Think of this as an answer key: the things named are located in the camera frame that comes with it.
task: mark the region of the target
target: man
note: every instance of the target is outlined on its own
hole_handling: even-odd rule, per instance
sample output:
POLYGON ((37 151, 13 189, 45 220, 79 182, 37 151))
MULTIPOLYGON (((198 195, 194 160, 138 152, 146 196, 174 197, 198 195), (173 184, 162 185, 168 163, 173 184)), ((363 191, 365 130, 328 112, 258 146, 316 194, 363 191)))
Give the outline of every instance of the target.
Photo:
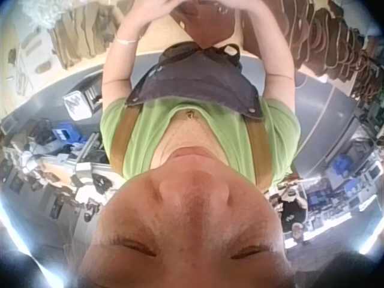
POLYGON ((278 200, 283 204, 281 212, 281 225, 283 233, 292 232, 296 242, 303 242, 303 224, 307 219, 308 202, 295 190, 290 190, 278 200))
POLYGON ((111 162, 119 157, 116 147, 129 139, 120 161, 128 181, 103 209, 81 265, 80 286, 294 287, 281 223, 255 176, 268 168, 251 149, 266 131, 269 185, 284 177, 300 134, 292 57, 264 2, 220 2, 251 15, 266 70, 263 100, 229 55, 193 47, 180 52, 183 45, 132 91, 140 30, 180 0, 134 3, 104 66, 101 120, 111 162), (233 98, 226 98, 232 91, 233 98), (253 107, 231 105, 234 98, 247 102, 242 98, 247 95, 253 107), (135 122, 127 122, 130 133, 120 125, 130 117, 127 109, 137 113, 135 122), (253 116, 261 114, 263 122, 253 116), (263 124, 260 134, 249 123, 263 124))

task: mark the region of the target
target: light fixture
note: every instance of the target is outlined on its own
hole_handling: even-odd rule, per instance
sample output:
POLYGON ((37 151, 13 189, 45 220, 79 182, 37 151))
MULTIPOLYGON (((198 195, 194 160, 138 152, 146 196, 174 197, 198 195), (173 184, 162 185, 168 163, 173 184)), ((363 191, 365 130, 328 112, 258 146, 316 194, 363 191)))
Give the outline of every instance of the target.
POLYGON ((376 242, 377 237, 380 233, 383 232, 384 229, 384 218, 380 220, 372 235, 367 239, 364 245, 360 248, 359 253, 366 255, 372 248, 373 244, 376 242))
POLYGON ((2 222, 2 224, 4 225, 6 230, 8 231, 8 234, 9 234, 10 238, 12 239, 12 241, 14 242, 15 246, 17 247, 17 249, 20 252, 22 252, 22 253, 24 253, 26 255, 31 256, 32 259, 37 263, 38 267, 40 268, 40 270, 42 271, 43 275, 45 276, 48 284, 51 287, 53 287, 53 288, 63 288, 64 284, 63 284, 62 279, 60 279, 60 277, 58 277, 54 273, 48 271, 46 268, 41 266, 37 262, 37 260, 31 255, 31 252, 29 252, 29 249, 26 246, 26 244, 24 243, 23 239, 20 237, 20 235, 16 232, 16 230, 12 226, 11 221, 10 221, 7 213, 5 213, 5 210, 2 207, 2 203, 1 202, 0 202, 0 221, 2 222))

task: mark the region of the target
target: brown apron strap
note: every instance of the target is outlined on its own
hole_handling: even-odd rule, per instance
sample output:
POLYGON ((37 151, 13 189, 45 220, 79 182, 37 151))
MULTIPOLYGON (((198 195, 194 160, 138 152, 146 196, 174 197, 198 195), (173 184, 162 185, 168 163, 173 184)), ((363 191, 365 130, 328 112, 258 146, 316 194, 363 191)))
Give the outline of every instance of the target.
POLYGON ((125 153, 131 139, 133 128, 139 117, 141 105, 127 106, 123 112, 119 125, 113 135, 110 150, 110 165, 116 173, 122 176, 125 153))
POLYGON ((262 193, 272 185, 272 158, 263 122, 244 117, 250 138, 256 186, 262 193))

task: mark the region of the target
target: blue container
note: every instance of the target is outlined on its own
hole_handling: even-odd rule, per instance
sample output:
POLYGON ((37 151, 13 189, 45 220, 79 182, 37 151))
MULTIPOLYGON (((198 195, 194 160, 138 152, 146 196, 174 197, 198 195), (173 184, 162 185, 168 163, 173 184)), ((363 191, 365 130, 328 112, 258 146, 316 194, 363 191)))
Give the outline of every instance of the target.
POLYGON ((71 123, 60 123, 52 129, 52 132, 64 145, 83 142, 80 132, 76 126, 71 123))

